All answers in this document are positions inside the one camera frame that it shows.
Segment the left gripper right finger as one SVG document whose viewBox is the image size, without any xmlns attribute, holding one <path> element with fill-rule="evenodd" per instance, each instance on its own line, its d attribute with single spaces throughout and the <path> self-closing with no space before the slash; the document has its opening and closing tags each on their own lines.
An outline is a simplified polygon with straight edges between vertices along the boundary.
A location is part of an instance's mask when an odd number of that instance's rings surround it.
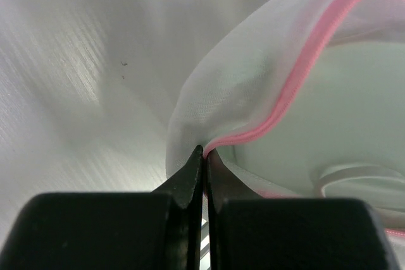
<svg viewBox="0 0 405 270">
<path fill-rule="evenodd" d="M 367 203 L 264 198 L 215 151 L 205 172 L 212 269 L 399 269 Z"/>
</svg>

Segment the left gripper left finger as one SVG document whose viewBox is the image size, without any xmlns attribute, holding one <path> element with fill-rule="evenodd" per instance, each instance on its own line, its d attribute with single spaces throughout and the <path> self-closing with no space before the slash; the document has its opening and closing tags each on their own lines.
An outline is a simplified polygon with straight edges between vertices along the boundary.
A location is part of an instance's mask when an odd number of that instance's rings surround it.
<svg viewBox="0 0 405 270">
<path fill-rule="evenodd" d="M 203 149 L 152 192 L 49 192 L 21 209 L 2 269 L 198 269 Z"/>
</svg>

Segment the mint green bra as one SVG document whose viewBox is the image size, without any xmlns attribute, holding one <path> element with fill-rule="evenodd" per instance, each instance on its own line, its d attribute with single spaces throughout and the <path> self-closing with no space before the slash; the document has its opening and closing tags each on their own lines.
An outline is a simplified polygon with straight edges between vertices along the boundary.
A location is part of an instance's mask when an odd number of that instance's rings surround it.
<svg viewBox="0 0 405 270">
<path fill-rule="evenodd" d="M 264 179 L 261 191 L 307 197 L 342 166 L 375 165 L 379 177 L 339 175 L 325 195 L 403 211 L 404 44 L 372 41 L 327 48 L 274 128 L 218 151 L 243 176 Z"/>
</svg>

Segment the white mesh laundry bag pink zipper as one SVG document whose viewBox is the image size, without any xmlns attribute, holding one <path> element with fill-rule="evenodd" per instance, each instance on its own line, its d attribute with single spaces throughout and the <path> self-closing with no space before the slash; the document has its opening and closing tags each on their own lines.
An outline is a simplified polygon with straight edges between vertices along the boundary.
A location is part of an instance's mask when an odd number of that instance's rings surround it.
<svg viewBox="0 0 405 270">
<path fill-rule="evenodd" d="M 284 117 L 324 50 L 372 41 L 404 44 L 404 0 L 268 1 L 221 40 L 186 80 L 168 127 L 166 174 L 174 175 L 197 145 L 209 154 L 263 137 Z M 264 179 L 225 165 L 255 191 L 269 192 L 259 189 Z M 339 175 L 377 178 L 378 170 L 375 165 L 342 166 L 324 176 L 310 197 L 331 198 L 325 187 Z M 373 207 L 390 234 L 404 235 L 404 210 Z"/>
</svg>

